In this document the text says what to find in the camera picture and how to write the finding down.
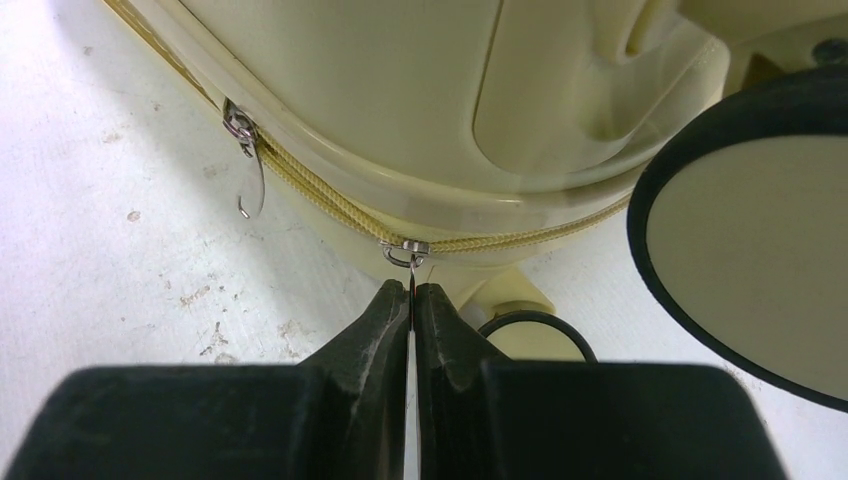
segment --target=yellow zipper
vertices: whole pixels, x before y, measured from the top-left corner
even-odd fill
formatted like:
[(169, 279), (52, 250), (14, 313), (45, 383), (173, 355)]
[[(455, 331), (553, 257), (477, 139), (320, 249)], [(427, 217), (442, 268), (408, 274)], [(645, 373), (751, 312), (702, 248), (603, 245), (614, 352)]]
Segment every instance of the yellow zipper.
[[(173, 52), (171, 52), (164, 42), (156, 36), (153, 29), (146, 24), (146, 21), (144, 21), (144, 19), (138, 14), (138, 11), (135, 10), (131, 4), (123, 0), (105, 0), (105, 3), (109, 5), (112, 10), (114, 10), (115, 13), (117, 13), (118, 16), (130, 26), (130, 28), (135, 30), (135, 32), (156, 53), (158, 53), (172, 68), (185, 78), (190, 85), (197, 89), (210, 104), (215, 106), (215, 103), (200, 83), (192, 76), (191, 72), (188, 71), (185, 65), (176, 55), (173, 54)], [(261, 128), (258, 128), (258, 126), (254, 126), (254, 128), (256, 130), (257, 138), (254, 139), (255, 143), (252, 147), (255, 148), (256, 153), (258, 153), (257, 156), (262, 163), (267, 165), (268, 168), (273, 170), (274, 173), (276, 173), (298, 193), (306, 197), (307, 200), (312, 202), (315, 206), (339, 223), (352, 228), (363, 235), (374, 238), (384, 246), (388, 246), (385, 248), (389, 248), (389, 250), (384, 248), (384, 254), (387, 255), (387, 258), (390, 257), (391, 247), (409, 250), (406, 245), (418, 245), (419, 243), (423, 243), (425, 239), (416, 239), (421, 241), (418, 242), (407, 239), (392, 231), (380, 220), (363, 211), (353, 202), (348, 200), (344, 195), (327, 184), (327, 182), (322, 180), (318, 175), (306, 168), (291, 153), (283, 148), (282, 145), (275, 141), (270, 135), (263, 132)], [(429, 250), (418, 253), (426, 255), (426, 253), (459, 254), (492, 252), (511, 248), (521, 248), (555, 240), (600, 223), (624, 209), (629, 200), (630, 197), (627, 196), (593, 215), (565, 225), (517, 233), (438, 240), (429, 243), (429, 245), (424, 243), (425, 250), (427, 246), (429, 246)]]

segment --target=screw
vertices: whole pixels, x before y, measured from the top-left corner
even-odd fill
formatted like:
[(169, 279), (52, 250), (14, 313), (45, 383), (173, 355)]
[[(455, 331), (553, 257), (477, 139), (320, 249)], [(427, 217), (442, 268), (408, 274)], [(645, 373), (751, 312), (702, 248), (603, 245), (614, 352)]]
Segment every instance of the screw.
[(819, 66), (848, 65), (848, 40), (828, 38), (813, 47), (813, 60)]

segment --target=zipper teeth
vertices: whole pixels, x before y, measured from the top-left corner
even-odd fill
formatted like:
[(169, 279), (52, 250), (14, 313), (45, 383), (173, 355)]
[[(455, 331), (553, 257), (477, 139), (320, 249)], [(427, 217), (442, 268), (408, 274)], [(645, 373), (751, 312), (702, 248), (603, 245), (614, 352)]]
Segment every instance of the zipper teeth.
[[(400, 245), (405, 237), (354, 205), (321, 177), (300, 163), (292, 154), (262, 130), (259, 133), (260, 158), (280, 178), (327, 215), (357, 232), (391, 245)], [(627, 206), (629, 195), (582, 220), (527, 232), (440, 240), (430, 243), (432, 253), (479, 253), (525, 247), (571, 235), (596, 225)]]

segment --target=white table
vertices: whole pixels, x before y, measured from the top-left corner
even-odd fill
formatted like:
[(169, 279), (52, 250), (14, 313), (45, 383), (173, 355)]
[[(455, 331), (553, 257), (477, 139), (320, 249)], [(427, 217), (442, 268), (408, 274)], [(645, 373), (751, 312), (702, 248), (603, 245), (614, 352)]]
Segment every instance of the white table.
[[(232, 139), (103, 5), (2, 0), (0, 39), (0, 466), (74, 369), (297, 361), (365, 307), (378, 282), (277, 195), (239, 216)], [(622, 215), (524, 268), (600, 359), (726, 367), (793, 478), (848, 478), (848, 415), (686, 334), (639, 280)]]

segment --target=cream-colored bag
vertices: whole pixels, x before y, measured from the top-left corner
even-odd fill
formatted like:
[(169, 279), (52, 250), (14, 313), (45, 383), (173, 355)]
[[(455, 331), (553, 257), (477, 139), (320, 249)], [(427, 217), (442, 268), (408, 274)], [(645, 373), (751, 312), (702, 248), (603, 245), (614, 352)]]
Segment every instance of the cream-colored bag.
[(105, 1), (344, 258), (403, 279), (384, 250), (427, 242), (489, 315), (552, 311), (515, 264), (623, 208), (730, 59), (673, 1)]

